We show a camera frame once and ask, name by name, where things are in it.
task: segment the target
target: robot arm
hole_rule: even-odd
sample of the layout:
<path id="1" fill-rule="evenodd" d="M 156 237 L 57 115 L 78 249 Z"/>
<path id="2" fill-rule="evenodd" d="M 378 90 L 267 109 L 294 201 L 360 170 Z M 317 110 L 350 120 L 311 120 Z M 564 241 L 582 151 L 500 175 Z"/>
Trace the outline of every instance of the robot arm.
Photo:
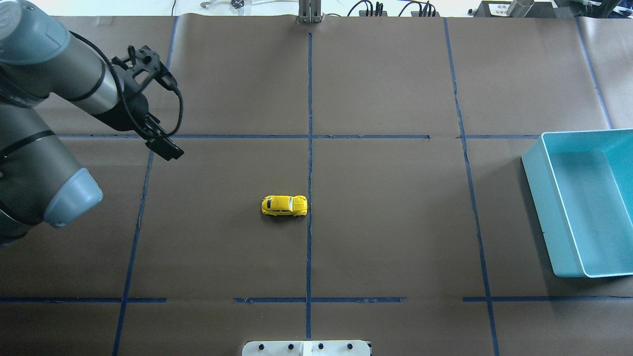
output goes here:
<path id="1" fill-rule="evenodd" d="M 142 72 L 148 75 L 138 84 Z M 179 97 L 170 133 L 141 94 L 152 80 Z M 115 130 L 136 131 L 166 160 L 184 153 L 169 138 L 182 120 L 182 96 L 158 54 L 130 46 L 128 58 L 109 61 L 32 3 L 0 1 L 0 246 L 42 221 L 62 227 L 103 196 L 33 109 L 51 92 Z"/>

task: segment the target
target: white floor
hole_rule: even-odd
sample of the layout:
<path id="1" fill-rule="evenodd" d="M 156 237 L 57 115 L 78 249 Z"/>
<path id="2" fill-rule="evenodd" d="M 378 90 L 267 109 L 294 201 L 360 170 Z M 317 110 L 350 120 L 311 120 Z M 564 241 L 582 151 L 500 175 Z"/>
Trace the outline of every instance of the white floor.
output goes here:
<path id="1" fill-rule="evenodd" d="M 296 15 L 299 4 L 297 0 L 245 0 L 245 7 L 242 14 L 233 9 L 230 0 L 215 0 L 212 4 L 202 8 L 200 3 L 208 0 L 176 0 L 174 15 L 184 13 L 199 13 L 202 15 Z M 56 16 L 121 16 L 140 15 L 156 16 L 171 15 L 172 0 L 32 0 L 39 8 L 49 15 Z M 356 0 L 323 0 L 322 11 L 324 13 L 337 13 L 345 16 Z M 384 9 L 390 16 L 396 16 L 405 1 L 385 0 Z M 480 0 L 433 0 L 432 4 L 444 17 L 468 17 L 468 9 L 476 8 Z M 356 9 L 364 9 L 364 5 L 359 5 Z"/>

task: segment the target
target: table surface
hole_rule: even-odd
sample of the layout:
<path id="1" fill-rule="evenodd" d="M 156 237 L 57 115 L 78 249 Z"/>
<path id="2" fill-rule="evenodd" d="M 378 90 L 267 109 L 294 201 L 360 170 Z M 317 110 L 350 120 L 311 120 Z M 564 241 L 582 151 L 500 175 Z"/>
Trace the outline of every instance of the table surface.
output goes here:
<path id="1" fill-rule="evenodd" d="M 520 156 L 633 127 L 627 20 L 60 17 L 110 56 L 163 54 L 172 162 L 50 98 L 104 191 L 0 250 L 0 354 L 630 355 L 633 279 L 551 270 Z M 165 127 L 177 100 L 147 96 Z M 308 216 L 266 217 L 269 194 Z"/>

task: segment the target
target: cylinder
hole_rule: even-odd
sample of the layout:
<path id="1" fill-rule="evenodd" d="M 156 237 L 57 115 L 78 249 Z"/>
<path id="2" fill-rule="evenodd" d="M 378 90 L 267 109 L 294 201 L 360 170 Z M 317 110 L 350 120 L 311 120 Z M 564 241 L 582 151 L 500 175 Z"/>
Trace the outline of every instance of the cylinder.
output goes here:
<path id="1" fill-rule="evenodd" d="M 534 0 L 512 0 L 508 6 L 508 16 L 525 17 L 534 5 Z"/>
<path id="2" fill-rule="evenodd" d="M 0 104 L 0 236 L 19 236 L 43 220 L 64 226 L 102 197 L 35 110 Z"/>

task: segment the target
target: label sticker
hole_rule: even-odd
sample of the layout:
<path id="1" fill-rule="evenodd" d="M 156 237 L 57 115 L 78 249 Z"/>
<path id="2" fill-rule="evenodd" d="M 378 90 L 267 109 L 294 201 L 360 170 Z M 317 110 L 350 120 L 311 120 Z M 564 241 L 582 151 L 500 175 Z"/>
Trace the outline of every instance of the label sticker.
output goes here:
<path id="1" fill-rule="evenodd" d="M 508 17 L 508 6 L 505 4 L 488 4 L 490 15 Z"/>

